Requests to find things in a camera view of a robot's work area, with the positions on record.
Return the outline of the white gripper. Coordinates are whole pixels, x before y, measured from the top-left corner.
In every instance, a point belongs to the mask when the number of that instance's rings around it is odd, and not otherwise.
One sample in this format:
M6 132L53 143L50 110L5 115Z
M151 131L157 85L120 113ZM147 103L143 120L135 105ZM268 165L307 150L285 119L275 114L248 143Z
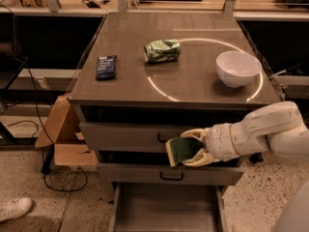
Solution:
M239 154L232 143L230 126L225 123L214 125L210 129L191 129L183 132L181 137L195 138L203 144L206 143L208 150L200 149L192 159L184 160L183 165L199 167L219 162L219 160L228 161L238 158Z

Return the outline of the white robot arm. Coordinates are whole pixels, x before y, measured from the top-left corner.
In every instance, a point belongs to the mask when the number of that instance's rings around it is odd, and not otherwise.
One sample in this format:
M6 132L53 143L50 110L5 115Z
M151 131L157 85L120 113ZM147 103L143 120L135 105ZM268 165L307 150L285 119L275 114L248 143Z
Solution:
M183 136L220 160L240 161L243 176L224 194L228 232L308 232L309 130L294 102Z

